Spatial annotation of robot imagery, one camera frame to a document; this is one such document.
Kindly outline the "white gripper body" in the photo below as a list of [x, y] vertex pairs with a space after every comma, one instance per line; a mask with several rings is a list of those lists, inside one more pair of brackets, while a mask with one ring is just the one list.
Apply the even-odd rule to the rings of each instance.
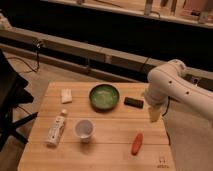
[[157, 107], [165, 104], [168, 96], [159, 91], [146, 90], [144, 92], [144, 98], [150, 106]]

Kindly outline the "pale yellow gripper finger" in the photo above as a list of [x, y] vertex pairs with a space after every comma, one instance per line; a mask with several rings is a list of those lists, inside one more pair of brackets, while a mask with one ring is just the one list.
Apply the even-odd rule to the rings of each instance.
[[162, 110], [160, 106], [154, 106], [154, 107], [149, 107], [149, 116], [150, 116], [150, 121], [151, 122], [156, 122], [159, 120]]

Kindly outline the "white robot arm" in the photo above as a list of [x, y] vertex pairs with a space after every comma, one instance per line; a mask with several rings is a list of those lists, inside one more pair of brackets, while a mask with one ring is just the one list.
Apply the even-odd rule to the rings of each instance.
[[184, 80], [186, 70], [186, 65], [178, 59], [151, 69], [147, 75], [149, 85], [144, 91], [146, 102], [159, 106], [170, 96], [213, 121], [213, 92]]

